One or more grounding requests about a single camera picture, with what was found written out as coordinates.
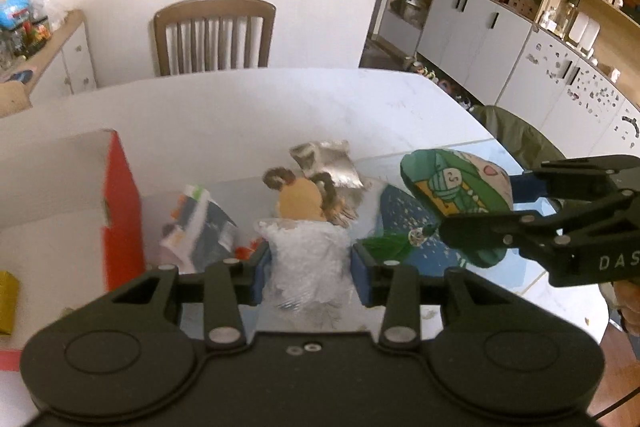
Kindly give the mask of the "person's right hand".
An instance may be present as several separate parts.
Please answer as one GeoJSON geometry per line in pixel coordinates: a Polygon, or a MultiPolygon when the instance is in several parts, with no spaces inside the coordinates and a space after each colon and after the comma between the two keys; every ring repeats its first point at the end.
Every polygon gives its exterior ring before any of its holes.
{"type": "Polygon", "coordinates": [[[631,281],[618,281],[614,283],[614,291],[626,331],[631,335],[639,336],[640,287],[631,281]]]}

